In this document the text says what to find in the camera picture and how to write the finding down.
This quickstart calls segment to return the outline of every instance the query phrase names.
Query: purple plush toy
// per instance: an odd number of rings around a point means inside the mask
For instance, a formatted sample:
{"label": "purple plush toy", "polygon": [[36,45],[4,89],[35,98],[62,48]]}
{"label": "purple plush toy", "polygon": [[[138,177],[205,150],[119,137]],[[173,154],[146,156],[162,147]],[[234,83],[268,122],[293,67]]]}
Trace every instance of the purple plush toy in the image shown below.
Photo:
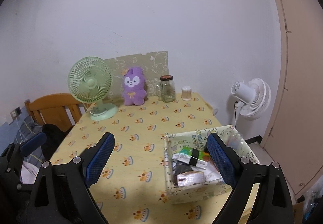
{"label": "purple plush toy", "polygon": [[128,70],[124,76],[123,93],[125,105],[143,105],[145,103],[145,96],[147,95],[144,90],[145,77],[141,67],[133,67]]}

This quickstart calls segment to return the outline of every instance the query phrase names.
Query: fan base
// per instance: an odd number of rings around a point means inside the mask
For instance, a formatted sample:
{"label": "fan base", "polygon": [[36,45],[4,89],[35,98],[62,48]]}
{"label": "fan base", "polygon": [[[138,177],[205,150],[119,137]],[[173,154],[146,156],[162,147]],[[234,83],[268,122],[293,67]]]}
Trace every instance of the fan base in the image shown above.
{"label": "fan base", "polygon": [[100,109],[105,109],[105,111],[99,114],[90,113],[90,118],[95,121],[101,121],[113,117],[118,112],[118,107],[112,103],[101,104]]}

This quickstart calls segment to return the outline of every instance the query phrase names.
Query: brown lid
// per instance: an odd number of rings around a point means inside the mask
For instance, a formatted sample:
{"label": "brown lid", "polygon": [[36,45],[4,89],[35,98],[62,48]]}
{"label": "brown lid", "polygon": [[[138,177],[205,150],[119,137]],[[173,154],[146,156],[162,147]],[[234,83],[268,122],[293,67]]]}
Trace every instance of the brown lid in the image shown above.
{"label": "brown lid", "polygon": [[169,80],[173,80],[173,76],[170,75],[166,75],[166,76],[161,76],[160,77],[161,81],[169,81]]}

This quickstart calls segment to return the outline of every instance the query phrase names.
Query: black power cord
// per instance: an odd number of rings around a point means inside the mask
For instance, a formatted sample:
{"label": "black power cord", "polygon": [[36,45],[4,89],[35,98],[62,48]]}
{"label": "black power cord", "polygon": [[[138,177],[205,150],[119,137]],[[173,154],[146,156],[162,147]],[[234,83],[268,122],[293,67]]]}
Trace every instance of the black power cord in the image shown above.
{"label": "black power cord", "polygon": [[236,113],[236,110],[235,110],[235,127],[237,127],[237,113]]}

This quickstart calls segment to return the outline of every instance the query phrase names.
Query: table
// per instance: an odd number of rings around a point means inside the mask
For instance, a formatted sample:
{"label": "table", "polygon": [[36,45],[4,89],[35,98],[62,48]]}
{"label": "table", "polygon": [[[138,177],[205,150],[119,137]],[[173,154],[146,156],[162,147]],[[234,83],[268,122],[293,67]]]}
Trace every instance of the table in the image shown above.
{"label": "table", "polygon": [[[210,199],[172,205],[165,194],[163,159],[165,133],[179,133],[221,126],[212,108],[199,94],[183,101],[180,94],[171,103],[149,97],[142,106],[119,105],[119,112],[103,121],[92,121],[84,114],[52,156],[52,164],[69,162],[85,148],[94,146],[104,132],[116,140],[98,182],[90,187],[110,224],[212,223],[229,192]],[[255,184],[243,216],[248,215],[256,198]],[[200,216],[194,209],[200,209]]]}

